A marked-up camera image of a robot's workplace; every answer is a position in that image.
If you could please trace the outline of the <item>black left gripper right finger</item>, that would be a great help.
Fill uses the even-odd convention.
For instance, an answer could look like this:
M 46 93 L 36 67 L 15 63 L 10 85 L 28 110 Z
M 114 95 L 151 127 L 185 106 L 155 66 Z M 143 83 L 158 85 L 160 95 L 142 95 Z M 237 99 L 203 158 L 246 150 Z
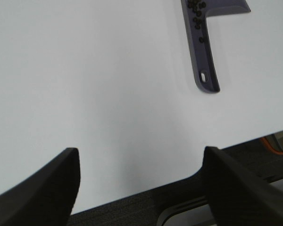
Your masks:
M 204 150 L 202 183 L 217 225 L 283 226 L 283 192 L 216 147 Z

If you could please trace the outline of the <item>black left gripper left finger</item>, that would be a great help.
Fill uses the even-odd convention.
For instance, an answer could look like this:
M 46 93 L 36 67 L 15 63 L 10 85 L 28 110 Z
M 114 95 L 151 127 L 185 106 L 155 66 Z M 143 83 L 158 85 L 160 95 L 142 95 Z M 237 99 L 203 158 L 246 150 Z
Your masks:
M 65 226 L 81 181 L 77 148 L 67 148 L 0 195 L 0 226 Z

